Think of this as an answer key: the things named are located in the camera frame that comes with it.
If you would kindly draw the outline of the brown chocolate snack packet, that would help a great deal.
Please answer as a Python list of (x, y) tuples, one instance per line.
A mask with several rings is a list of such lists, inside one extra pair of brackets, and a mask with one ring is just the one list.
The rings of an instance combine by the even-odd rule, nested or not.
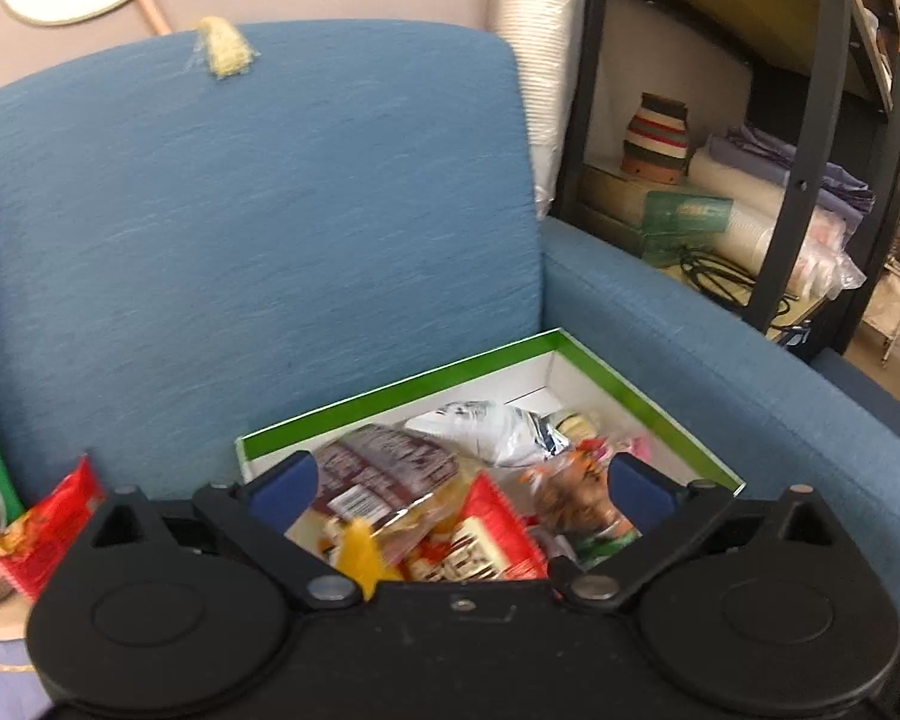
[(357, 427), (313, 456), (318, 465), (313, 509), (341, 522), (360, 518), (377, 532), (440, 520), (460, 490), (455, 454), (398, 427)]

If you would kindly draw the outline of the striped knitted vase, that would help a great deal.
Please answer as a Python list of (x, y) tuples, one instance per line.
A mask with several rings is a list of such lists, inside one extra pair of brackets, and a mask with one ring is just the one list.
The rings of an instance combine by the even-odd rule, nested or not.
[(688, 165), (688, 106), (644, 93), (626, 128), (621, 169), (656, 184), (679, 184)]

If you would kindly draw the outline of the dark metal shelf unit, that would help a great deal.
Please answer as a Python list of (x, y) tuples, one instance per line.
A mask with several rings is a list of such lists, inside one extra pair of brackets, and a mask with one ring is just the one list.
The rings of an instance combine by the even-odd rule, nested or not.
[[(798, 358), (844, 351), (900, 220), (899, 0), (585, 0), (582, 59), (557, 183), (561, 220), (640, 259), (645, 195), (733, 202), (712, 249), (653, 266)], [(688, 106), (679, 184), (621, 169), (642, 94)], [(752, 125), (797, 148), (786, 188), (713, 160)], [(875, 192), (850, 227), (816, 205), (826, 163)]]

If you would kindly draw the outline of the white silver snack packet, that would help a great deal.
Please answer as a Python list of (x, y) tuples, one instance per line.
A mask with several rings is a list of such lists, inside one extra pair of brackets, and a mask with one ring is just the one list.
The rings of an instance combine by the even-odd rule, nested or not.
[(566, 452), (571, 441), (546, 416), (495, 401), (452, 401), (404, 429), (458, 447), (494, 468), (525, 468)]

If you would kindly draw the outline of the green box on shelf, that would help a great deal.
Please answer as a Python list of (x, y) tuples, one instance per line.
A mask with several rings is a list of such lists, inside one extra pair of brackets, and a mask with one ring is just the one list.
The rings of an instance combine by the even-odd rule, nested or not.
[(699, 193), (652, 190), (645, 195), (640, 258), (653, 266), (678, 262), (683, 249), (712, 249), (727, 231), (733, 202)]

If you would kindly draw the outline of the green white cardboard box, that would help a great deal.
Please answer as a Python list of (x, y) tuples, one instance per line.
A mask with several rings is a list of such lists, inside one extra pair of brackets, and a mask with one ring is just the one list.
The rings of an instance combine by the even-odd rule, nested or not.
[(286, 419), (235, 442), (256, 481), (295, 452), (317, 489), (279, 528), (372, 592), (384, 580), (530, 580), (593, 569), (688, 484), (745, 483), (560, 330)]

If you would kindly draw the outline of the white plastic cup stack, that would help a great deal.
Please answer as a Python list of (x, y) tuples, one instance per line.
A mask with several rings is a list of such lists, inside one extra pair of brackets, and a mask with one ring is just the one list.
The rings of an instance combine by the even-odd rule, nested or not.
[(517, 62), (540, 218), (556, 198), (577, 86), (583, 4), (585, 0), (491, 0), (489, 25), (509, 44)]

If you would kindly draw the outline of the blue fabric sofa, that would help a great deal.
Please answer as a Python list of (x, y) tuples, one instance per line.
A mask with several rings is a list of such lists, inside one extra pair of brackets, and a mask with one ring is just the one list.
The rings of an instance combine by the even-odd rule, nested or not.
[(900, 612), (900, 439), (689, 289), (538, 218), (514, 54), (416, 21), (248, 28), (216, 80), (193, 37), (0, 89), (0, 450), (25, 502), (87, 455), (185, 497), (235, 441), (571, 333), (740, 473), (818, 489)]

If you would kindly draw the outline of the red white snack packet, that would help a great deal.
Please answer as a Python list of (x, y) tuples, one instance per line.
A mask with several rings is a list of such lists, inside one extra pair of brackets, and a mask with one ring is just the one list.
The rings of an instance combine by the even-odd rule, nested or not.
[(486, 472), (471, 483), (450, 532), (432, 532), (401, 572), (413, 582), (543, 580), (548, 561), (507, 496)]

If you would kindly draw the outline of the folded purple cloth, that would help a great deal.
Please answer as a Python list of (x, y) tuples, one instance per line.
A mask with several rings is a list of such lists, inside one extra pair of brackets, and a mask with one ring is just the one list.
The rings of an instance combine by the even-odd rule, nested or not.
[[(780, 188), (786, 188), (795, 166), (797, 148), (752, 125), (731, 127), (724, 135), (710, 135), (706, 150), (717, 163), (735, 167)], [(850, 227), (870, 215), (875, 192), (859, 177), (836, 163), (826, 163), (821, 177), (818, 205), (836, 213)]]

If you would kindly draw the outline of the light blue checked blanket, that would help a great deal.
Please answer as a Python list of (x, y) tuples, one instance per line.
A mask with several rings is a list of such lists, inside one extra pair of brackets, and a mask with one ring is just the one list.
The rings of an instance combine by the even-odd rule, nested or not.
[(40, 718), (51, 705), (22, 640), (0, 642), (0, 720)]

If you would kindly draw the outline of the yellow fan tassel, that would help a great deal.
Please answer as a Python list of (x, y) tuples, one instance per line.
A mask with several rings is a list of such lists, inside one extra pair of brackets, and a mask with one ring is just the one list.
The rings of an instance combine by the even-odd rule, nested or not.
[(245, 75), (258, 59), (250, 41), (222, 16), (203, 16), (196, 23), (198, 54), (217, 80)]

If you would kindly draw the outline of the yellow snack packet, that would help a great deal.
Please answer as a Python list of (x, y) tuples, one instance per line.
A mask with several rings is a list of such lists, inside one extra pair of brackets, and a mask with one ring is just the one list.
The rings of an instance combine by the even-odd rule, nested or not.
[(385, 561), (382, 548), (375, 539), (374, 527), (365, 518), (343, 522), (327, 520), (320, 536), (322, 551), (331, 566), (351, 578), (361, 589), (365, 600), (375, 595), (383, 582), (403, 582), (397, 567)]

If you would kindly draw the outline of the orange green snack packet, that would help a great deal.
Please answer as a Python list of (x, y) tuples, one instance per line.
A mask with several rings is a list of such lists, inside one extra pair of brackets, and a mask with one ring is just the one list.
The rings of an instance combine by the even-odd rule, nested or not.
[(640, 538), (637, 528), (610, 498), (616, 445), (603, 437), (583, 439), (551, 460), (521, 473), (530, 493), (532, 520), (555, 550), (591, 569)]

